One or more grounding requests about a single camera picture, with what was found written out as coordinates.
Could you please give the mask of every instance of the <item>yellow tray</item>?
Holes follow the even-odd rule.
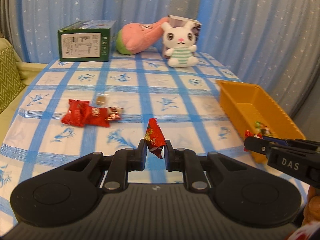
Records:
[[[268,126],[273,137],[286,139],[305,139],[285,111],[255,84],[217,80],[221,87],[220,106],[244,140],[246,130],[256,133],[255,122]],[[251,152],[255,162],[263,163],[264,155]]]

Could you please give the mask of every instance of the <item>chevron pattern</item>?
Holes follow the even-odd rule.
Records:
[[[25,86],[20,79],[12,46],[0,50],[0,113]]]

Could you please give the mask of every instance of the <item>white bunny plush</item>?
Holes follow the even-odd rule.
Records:
[[[183,27],[173,28],[168,22],[161,25],[164,30],[163,44],[169,48],[165,55],[171,56],[168,60],[170,67],[195,66],[198,63],[198,59],[192,55],[197,49],[194,45],[196,37],[191,31],[194,26],[192,21],[186,22]]]

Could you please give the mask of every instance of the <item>green box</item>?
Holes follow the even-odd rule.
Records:
[[[58,30],[60,61],[109,61],[115,23],[78,21]]]

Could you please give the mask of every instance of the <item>box top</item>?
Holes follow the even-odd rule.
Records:
[[[110,29],[116,21],[78,21],[68,25],[59,31],[76,29]]]
[[[175,15],[168,15],[168,17],[173,19],[173,20],[179,20],[179,21],[184,21],[184,22],[193,21],[194,23],[201,25],[201,23],[199,21],[194,20],[194,19],[189,19],[189,18],[175,16]]]

